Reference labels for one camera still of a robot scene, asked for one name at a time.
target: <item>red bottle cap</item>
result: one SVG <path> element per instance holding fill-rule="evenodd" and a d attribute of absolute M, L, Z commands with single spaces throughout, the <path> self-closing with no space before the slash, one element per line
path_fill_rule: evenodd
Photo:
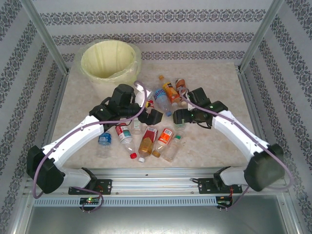
<path fill-rule="evenodd" d="M 136 154 L 136 153 L 130 154 L 130 158 L 131 158 L 131 159 L 135 159 L 136 157 L 137 157 L 137 154 Z"/>

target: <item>blue bottle label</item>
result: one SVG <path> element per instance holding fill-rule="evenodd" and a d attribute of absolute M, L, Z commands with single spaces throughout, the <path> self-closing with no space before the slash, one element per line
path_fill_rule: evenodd
<path fill-rule="evenodd" d="M 159 96 L 163 96 L 163 95 L 166 96 L 166 92 L 163 89 L 157 89 L 155 90 L 154 99 L 157 100 Z"/>
<path fill-rule="evenodd" d="M 110 133 L 102 133 L 99 138 L 98 141 L 104 141 L 104 142 L 108 142 L 109 144 L 112 143 L 112 135 Z"/>

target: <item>patterned wallpaper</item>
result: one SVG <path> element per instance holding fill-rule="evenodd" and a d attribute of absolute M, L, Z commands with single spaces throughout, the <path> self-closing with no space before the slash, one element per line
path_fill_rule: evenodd
<path fill-rule="evenodd" d="M 267 140 L 283 147 L 303 233 L 312 233 L 311 3 L 285 1 L 245 71 Z"/>
<path fill-rule="evenodd" d="M 70 66 L 95 39 L 137 45 L 143 62 L 234 62 L 238 65 L 272 0 L 36 0 L 34 4 Z"/>
<path fill-rule="evenodd" d="M 62 74 L 18 0 L 0 1 L 0 233 L 24 187 L 26 155 L 42 145 Z"/>

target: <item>robotic arm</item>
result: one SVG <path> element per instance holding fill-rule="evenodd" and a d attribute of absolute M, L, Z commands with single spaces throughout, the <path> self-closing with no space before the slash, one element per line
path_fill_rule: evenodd
<path fill-rule="evenodd" d="M 259 144 L 261 144 L 282 160 L 284 154 L 279 145 L 274 144 L 271 146 L 267 142 L 256 137 L 237 121 L 222 102 L 216 101 L 211 103 L 202 88 L 189 92 L 188 99 L 197 106 L 226 116 L 231 121 L 220 116 L 208 114 L 189 105 L 188 109 L 181 109 L 174 112 L 174 123 L 189 122 L 199 124 L 205 122 L 207 128 L 214 127 L 233 142 L 248 161 L 247 167 L 226 167 L 216 172 L 214 174 L 214 184 L 219 190 L 222 190 L 226 186 L 237 184 L 249 185 L 252 189 L 259 192 L 284 175 L 285 172 L 282 166 L 259 147 Z M 255 144 L 247 137 L 241 129 L 233 124 L 234 122 L 248 132 L 258 144 Z"/>
<path fill-rule="evenodd" d="M 95 106 L 89 115 L 74 129 L 42 149 L 34 146 L 28 151 L 26 172 L 34 179 L 41 160 L 51 149 L 54 150 L 43 163 L 37 179 L 37 184 L 44 193 L 51 193 L 60 186 L 94 189 L 97 178 L 88 169 L 69 169 L 64 168 L 63 165 L 83 145 L 116 124 L 95 124 L 85 128 L 82 128 L 82 126 L 99 121 L 120 120 L 124 117 L 134 116 L 140 111 L 140 106 L 144 104 L 144 99 L 140 98 L 143 89 L 139 84 L 137 84 L 136 88 L 141 92 L 137 96 L 135 96 L 134 89 L 131 86 L 120 84 L 114 90 L 112 97 L 106 98 L 100 105 Z M 147 95 L 148 97 L 151 96 L 152 92 L 148 91 Z M 161 122 L 162 113 L 153 109 L 150 114 L 146 111 L 142 112 L 138 119 L 147 125 L 155 125 Z M 71 134 L 74 130 L 80 128 L 81 131 Z M 66 138 L 66 142 L 56 149 L 55 145 L 64 138 Z"/>

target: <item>trash bin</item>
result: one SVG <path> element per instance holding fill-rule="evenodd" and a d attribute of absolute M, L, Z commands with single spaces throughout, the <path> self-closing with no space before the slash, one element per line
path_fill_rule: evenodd
<path fill-rule="evenodd" d="M 110 97 L 119 84 L 133 86 L 141 71 L 141 51 L 119 40 L 95 40 L 79 49 L 75 64 L 100 99 Z"/>

